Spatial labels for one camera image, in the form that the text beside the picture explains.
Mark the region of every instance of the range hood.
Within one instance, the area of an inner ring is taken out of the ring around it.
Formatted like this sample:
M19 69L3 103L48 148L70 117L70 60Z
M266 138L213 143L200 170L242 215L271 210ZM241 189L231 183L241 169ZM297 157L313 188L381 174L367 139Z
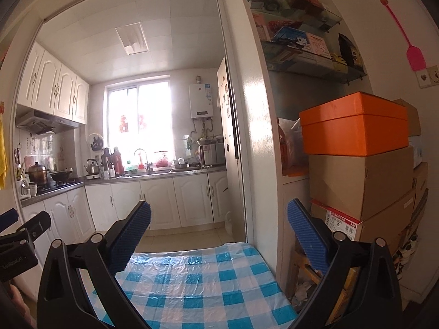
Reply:
M37 135L58 134L67 130L72 130L80 126L72 120L63 119L59 116L49 115L38 110L32 110L26 115L19 117L15 126Z

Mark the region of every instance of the red thermos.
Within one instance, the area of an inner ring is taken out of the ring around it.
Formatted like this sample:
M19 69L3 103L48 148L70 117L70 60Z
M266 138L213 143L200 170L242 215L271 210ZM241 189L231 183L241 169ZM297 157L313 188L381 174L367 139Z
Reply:
M114 148L114 153L111 155L111 160L113 161L116 175L124 175L125 169L122 164L122 155L119 152L119 147Z

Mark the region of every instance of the metal screw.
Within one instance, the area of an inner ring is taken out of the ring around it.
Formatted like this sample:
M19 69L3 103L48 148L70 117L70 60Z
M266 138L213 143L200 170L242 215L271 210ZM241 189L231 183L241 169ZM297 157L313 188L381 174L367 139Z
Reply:
M94 234L91 237L91 242L92 243L100 243L102 241L102 239L104 238L104 236L102 236L102 234Z
M337 231L334 233L334 238L338 241L344 241L346 240L346 235L343 234L341 231Z
M384 247L384 246L385 246L385 239L382 239L381 237L379 237L378 239L376 239L375 242L376 242L377 245L380 246L380 247Z
M60 247L61 245L62 245L62 241L60 239L53 240L53 242L52 242L53 248Z

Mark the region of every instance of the window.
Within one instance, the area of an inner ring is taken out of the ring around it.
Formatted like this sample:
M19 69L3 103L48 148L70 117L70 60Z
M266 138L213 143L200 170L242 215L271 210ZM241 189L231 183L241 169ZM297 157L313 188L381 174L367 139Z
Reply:
M138 148L155 163L155 152L167 151L175 159L171 91L168 81L139 84L110 91L108 96L108 147L119 147L124 165L140 164ZM142 152L142 161L146 163Z

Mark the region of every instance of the hand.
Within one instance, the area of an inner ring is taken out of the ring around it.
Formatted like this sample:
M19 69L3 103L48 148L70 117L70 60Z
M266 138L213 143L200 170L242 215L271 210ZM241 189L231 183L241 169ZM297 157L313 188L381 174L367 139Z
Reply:
M12 299L10 301L14 304L16 309L23 316L24 320L28 324L30 324L34 329L36 329L36 321L30 315L29 307L23 301L23 297L21 296L21 293L18 290L18 288L14 285L10 285L10 291L12 292Z

